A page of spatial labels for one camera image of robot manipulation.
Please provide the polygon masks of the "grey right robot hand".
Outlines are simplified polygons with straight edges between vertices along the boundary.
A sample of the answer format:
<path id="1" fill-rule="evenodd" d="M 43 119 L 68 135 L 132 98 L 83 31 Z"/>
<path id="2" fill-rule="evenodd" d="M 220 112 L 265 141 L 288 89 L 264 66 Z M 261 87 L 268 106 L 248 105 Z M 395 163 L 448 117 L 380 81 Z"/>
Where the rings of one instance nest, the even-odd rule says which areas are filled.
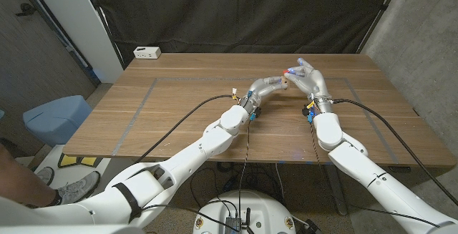
<path id="1" fill-rule="evenodd" d="M 303 58 L 298 58 L 297 62 L 298 66 L 288 68 L 284 77 L 304 92 L 307 98 L 313 100 L 322 113 L 333 112 L 331 95 L 322 73 Z"/>

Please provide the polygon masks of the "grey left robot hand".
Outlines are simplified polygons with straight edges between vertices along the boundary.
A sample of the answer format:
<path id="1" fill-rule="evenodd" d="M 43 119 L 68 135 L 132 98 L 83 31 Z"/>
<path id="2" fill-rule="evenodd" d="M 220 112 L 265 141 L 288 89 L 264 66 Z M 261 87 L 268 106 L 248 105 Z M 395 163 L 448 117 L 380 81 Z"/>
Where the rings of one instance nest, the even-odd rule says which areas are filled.
<path id="1" fill-rule="evenodd" d="M 282 80 L 282 77 L 257 79 L 249 87 L 247 95 L 241 99 L 240 106 L 243 107 L 248 114 L 251 114 L 260 106 L 262 97 L 276 90 L 286 89 L 287 87 L 288 84 Z"/>

